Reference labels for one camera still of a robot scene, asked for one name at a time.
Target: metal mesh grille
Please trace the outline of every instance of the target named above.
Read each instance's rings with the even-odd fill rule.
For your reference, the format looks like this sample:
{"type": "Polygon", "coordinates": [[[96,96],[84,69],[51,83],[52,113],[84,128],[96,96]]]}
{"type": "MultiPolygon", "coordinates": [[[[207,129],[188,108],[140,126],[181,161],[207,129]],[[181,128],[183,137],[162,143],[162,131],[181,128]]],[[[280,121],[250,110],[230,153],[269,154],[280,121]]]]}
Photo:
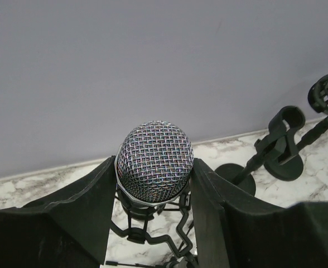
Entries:
{"type": "Polygon", "coordinates": [[[184,188],[193,163],[194,153],[185,133],[168,122],[152,121],[128,134],[118,153],[117,172],[129,194],[159,203],[184,188]]]}

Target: black plastic holder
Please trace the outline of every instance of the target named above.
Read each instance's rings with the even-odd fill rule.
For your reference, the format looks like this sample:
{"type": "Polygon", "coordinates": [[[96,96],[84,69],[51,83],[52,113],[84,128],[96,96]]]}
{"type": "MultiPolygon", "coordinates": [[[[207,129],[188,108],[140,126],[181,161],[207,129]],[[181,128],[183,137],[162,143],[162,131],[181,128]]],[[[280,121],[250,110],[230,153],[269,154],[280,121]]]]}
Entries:
{"type": "MultiPolygon", "coordinates": [[[[117,190],[119,200],[122,202],[122,198],[124,195],[121,193],[120,190],[117,190]]],[[[193,268],[199,268],[197,263],[197,259],[195,256],[190,252],[193,245],[191,240],[188,238],[187,234],[183,231],[183,227],[189,218],[189,210],[191,209],[191,196],[190,196],[190,189],[187,187],[180,195],[179,202],[174,203],[171,202],[170,204],[178,206],[178,209],[165,209],[165,205],[160,205],[156,208],[156,212],[158,214],[162,213],[163,211],[177,211],[181,212],[182,218],[179,221],[179,224],[176,227],[176,232],[182,239],[185,247],[181,250],[175,246],[173,239],[168,235],[165,234],[163,236],[152,237],[148,232],[148,222],[153,219],[153,208],[141,208],[141,213],[138,213],[138,208],[131,205],[131,203],[122,203],[124,211],[127,213],[128,217],[128,228],[125,230],[120,229],[113,221],[110,223],[110,229],[119,237],[127,237],[127,240],[133,243],[144,244],[147,242],[149,245],[157,245],[160,243],[167,243],[170,250],[172,251],[174,257],[176,259],[180,259],[182,257],[185,258],[187,262],[189,262],[193,268]],[[132,219],[136,219],[139,221],[144,221],[143,228],[132,227],[132,219]]]]}

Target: microphone stand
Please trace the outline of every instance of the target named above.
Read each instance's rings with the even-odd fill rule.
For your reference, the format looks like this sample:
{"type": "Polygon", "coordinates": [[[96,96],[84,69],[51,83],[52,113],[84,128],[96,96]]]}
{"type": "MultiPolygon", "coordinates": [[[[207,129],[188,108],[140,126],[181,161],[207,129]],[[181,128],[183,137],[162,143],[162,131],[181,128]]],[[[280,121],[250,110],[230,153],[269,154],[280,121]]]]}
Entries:
{"type": "Polygon", "coordinates": [[[257,154],[247,162],[245,168],[231,163],[219,166],[215,172],[251,195],[255,194],[251,172],[262,165],[277,179],[292,181],[299,178],[304,170],[299,152],[328,130],[328,75],[313,85],[308,101],[317,113],[324,112],[327,117],[309,130],[298,144],[295,144],[294,135],[305,124],[304,114],[297,107],[283,107],[270,121],[269,134],[254,144],[257,154]]]}
{"type": "Polygon", "coordinates": [[[299,152],[306,146],[313,144],[328,131],[328,75],[323,76],[312,86],[308,94],[308,102],[315,112],[324,113],[327,117],[301,138],[297,144],[296,155],[289,161],[279,163],[276,160],[269,160],[264,163],[266,170],[277,179],[292,181],[299,178],[304,169],[299,152]]]}
{"type": "Polygon", "coordinates": [[[248,160],[245,168],[229,163],[219,166],[215,172],[254,196],[256,187],[251,173],[269,160],[286,162],[297,154],[298,149],[294,143],[294,135],[304,126],[304,123],[305,117],[299,108],[295,106],[283,107],[270,121],[269,134],[262,140],[255,142],[254,147],[257,153],[248,160]]]}

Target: gray marble veining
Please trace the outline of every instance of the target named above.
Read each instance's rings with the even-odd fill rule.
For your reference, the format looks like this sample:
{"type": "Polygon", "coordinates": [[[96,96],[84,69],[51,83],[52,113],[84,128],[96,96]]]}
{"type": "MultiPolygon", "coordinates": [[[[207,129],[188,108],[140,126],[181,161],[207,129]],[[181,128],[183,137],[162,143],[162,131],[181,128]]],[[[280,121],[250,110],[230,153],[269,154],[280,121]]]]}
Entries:
{"type": "MultiPolygon", "coordinates": [[[[296,135],[297,140],[312,126],[305,126],[296,135]]],[[[194,146],[194,154],[195,157],[203,159],[212,169],[229,162],[244,166],[247,160],[255,154],[254,142],[265,134],[265,132],[261,132],[255,135],[201,143],[194,146]]],[[[328,201],[328,133],[313,145],[303,149],[300,155],[305,163],[305,169],[302,176],[295,181],[277,180],[264,168],[254,172],[253,176],[257,184],[256,197],[281,207],[289,207],[304,200],[328,201]]],[[[97,164],[71,167],[50,173],[0,181],[0,209],[21,207],[72,183],[92,171],[96,166],[97,164]]],[[[118,226],[126,228],[127,216],[118,201],[115,201],[112,219],[118,226]]],[[[178,246],[181,240],[175,228],[180,219],[180,212],[163,212],[149,222],[148,232],[152,236],[169,234],[178,246]]],[[[136,222],[134,225],[141,227],[142,223],[136,222]]],[[[194,252],[194,232],[191,232],[189,236],[194,243],[194,252]]],[[[112,231],[110,232],[107,260],[153,265],[160,264],[170,257],[171,252],[166,244],[137,245],[117,237],[112,231]]]]}

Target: microphone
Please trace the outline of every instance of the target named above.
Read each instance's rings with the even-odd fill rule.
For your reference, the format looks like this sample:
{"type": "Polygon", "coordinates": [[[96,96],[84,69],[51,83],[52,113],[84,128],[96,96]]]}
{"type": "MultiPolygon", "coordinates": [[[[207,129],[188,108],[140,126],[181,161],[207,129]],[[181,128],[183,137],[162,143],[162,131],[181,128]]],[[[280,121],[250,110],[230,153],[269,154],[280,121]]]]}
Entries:
{"type": "MultiPolygon", "coordinates": [[[[150,121],[134,128],[121,144],[114,162],[116,198],[127,214],[128,228],[121,229],[111,221],[110,229],[134,243],[167,243],[175,260],[184,257],[198,268],[197,260],[190,252],[193,247],[188,237],[191,228],[188,233],[183,231],[191,209],[189,182],[193,166],[191,142],[177,126],[165,121],[150,121]],[[168,203],[177,208],[166,209],[168,203]],[[152,237],[147,232],[148,222],[154,219],[154,214],[164,211],[176,211],[182,215],[176,226],[176,232],[183,241],[179,248],[169,235],[152,237]],[[132,226],[133,219],[144,222],[143,228],[132,226]]],[[[165,268],[181,268],[177,264],[172,261],[165,268]]]]}
{"type": "Polygon", "coordinates": [[[115,159],[117,184],[137,207],[174,201],[188,186],[194,153],[177,126],[151,121],[134,128],[115,159]]]}

